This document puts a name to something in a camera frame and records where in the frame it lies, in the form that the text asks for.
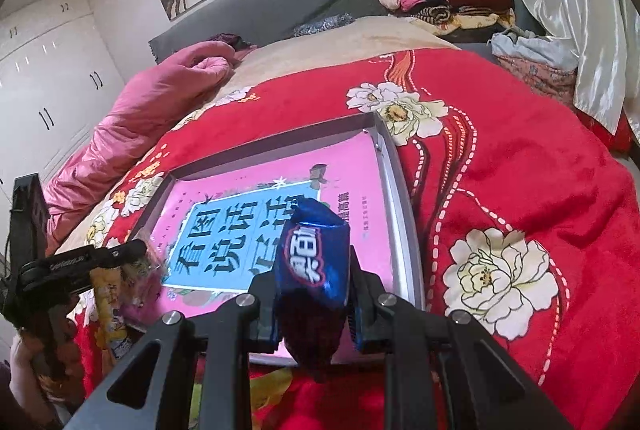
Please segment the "yellow snack stick packet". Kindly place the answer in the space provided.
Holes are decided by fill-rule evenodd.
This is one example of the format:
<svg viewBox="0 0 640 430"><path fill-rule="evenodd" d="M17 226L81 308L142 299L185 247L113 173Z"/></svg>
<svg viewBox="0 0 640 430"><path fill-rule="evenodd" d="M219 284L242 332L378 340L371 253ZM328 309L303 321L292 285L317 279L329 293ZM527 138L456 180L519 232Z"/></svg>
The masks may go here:
<svg viewBox="0 0 640 430"><path fill-rule="evenodd" d="M90 279L106 349L118 361L132 346L120 309L120 268L94 269L90 272Z"/></svg>

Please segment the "blue snack packet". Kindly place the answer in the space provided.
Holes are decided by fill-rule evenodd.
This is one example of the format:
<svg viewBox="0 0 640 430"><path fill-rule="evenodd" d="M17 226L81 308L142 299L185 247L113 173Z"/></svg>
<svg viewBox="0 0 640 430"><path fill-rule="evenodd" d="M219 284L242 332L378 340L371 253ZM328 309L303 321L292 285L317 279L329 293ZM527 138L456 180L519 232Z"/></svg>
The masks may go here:
<svg viewBox="0 0 640 430"><path fill-rule="evenodd" d="M350 228L329 207L302 198L285 222L273 265L274 313L288 353L322 382L345 326Z"/></svg>

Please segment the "clear biscuit packet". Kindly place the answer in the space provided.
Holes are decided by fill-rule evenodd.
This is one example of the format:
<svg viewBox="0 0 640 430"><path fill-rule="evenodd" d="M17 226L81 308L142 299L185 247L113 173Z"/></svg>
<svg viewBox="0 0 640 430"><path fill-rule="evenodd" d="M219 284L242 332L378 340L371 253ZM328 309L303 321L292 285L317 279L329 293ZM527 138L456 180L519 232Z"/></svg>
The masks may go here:
<svg viewBox="0 0 640 430"><path fill-rule="evenodd" d="M149 233L139 232L130 237L127 245L132 249L143 246L144 251L142 256L134 257L120 268L120 309L129 327L145 332L157 319L155 302L166 274L165 258Z"/></svg>

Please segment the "pink picture book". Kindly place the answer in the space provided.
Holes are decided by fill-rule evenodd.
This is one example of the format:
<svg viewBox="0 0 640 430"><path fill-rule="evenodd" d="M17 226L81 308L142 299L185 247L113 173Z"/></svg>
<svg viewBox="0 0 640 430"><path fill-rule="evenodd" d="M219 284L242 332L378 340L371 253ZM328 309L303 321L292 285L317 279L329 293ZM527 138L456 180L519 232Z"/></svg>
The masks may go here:
<svg viewBox="0 0 640 430"><path fill-rule="evenodd" d="M349 224L361 268L393 291L381 156L373 135L359 131L273 161L226 166L212 176L167 178L143 217L166 265L157 319L170 310L195 317L247 291L255 275L271 269L285 221L304 197L326 204Z"/></svg>

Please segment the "grey shallow cardboard box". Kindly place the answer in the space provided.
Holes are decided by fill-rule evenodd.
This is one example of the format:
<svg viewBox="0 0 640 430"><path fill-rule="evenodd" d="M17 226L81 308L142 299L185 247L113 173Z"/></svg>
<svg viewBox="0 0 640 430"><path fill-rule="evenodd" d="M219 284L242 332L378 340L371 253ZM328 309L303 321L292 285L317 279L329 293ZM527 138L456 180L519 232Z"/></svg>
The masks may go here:
<svg viewBox="0 0 640 430"><path fill-rule="evenodd" d="M396 145L371 113L272 135L168 172L132 236L160 261L125 320L196 317L245 293L271 269L294 204L312 197L344 219L363 270L423 307L416 224Z"/></svg>

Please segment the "pink quilt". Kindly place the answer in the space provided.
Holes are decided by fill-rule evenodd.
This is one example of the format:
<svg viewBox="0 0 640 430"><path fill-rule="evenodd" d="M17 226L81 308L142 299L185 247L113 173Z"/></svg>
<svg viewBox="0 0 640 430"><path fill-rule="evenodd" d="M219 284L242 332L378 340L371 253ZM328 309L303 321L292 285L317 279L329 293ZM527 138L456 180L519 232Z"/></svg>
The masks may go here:
<svg viewBox="0 0 640 430"><path fill-rule="evenodd" d="M236 63L230 45L207 40L181 49L126 83L88 143L44 186L49 255L171 127L231 76Z"/></svg>

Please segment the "red floral blanket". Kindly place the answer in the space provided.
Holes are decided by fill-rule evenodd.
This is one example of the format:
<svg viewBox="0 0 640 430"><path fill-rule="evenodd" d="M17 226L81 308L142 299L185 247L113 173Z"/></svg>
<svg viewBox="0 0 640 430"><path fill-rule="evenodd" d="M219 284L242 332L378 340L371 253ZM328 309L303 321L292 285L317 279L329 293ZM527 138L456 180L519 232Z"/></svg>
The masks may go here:
<svg viewBox="0 0 640 430"><path fill-rule="evenodd" d="M358 113L390 131L414 207L426 307L469 312L576 429L639 424L634 180L566 106L474 53L419 49L279 77L167 132L96 207L124 241L163 176L267 135Z"/></svg>

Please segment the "white wardrobe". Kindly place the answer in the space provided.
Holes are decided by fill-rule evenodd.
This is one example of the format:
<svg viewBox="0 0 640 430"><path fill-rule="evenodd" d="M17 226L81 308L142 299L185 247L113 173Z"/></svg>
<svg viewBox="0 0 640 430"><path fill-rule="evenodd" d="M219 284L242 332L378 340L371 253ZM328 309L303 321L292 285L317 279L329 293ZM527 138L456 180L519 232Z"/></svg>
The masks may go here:
<svg viewBox="0 0 640 430"><path fill-rule="evenodd" d="M2 19L2 192L29 173L51 179L123 86L88 0L40 0Z"/></svg>

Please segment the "beige bed sheet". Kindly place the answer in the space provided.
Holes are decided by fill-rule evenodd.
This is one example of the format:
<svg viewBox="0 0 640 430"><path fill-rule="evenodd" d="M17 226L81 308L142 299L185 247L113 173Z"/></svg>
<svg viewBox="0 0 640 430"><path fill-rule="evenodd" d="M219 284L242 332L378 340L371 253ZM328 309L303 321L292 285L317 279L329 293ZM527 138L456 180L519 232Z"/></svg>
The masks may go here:
<svg viewBox="0 0 640 430"><path fill-rule="evenodd" d="M389 16L370 16L319 34L282 40L252 52L236 51L233 72L222 85L171 127L122 176L62 246L75 244L85 225L84 243L120 243L172 169L232 147L317 121L346 109L335 77L321 79L317 68L378 61L410 48L447 49L449 42Z"/></svg>

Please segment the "grey and floral clothes heap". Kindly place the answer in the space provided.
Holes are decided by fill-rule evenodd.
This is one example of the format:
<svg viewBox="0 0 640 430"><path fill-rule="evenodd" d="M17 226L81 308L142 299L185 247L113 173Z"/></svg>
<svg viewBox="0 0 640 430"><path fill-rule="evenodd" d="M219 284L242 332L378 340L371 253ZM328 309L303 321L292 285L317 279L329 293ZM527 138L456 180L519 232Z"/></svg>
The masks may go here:
<svg viewBox="0 0 640 430"><path fill-rule="evenodd" d="M573 106L578 59L562 42L514 26L493 34L488 46L502 68L537 94Z"/></svg>

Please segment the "grey headboard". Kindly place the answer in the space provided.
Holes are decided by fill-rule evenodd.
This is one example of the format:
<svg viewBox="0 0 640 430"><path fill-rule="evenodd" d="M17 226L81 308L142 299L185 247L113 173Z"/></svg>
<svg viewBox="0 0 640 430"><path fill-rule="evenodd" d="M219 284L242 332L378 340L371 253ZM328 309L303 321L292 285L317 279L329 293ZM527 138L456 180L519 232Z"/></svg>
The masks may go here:
<svg viewBox="0 0 640 430"><path fill-rule="evenodd" d="M292 37L303 24L344 13L359 19L382 16L385 9L378 0L213 0L152 38L149 46L157 63L221 33L266 46Z"/></svg>

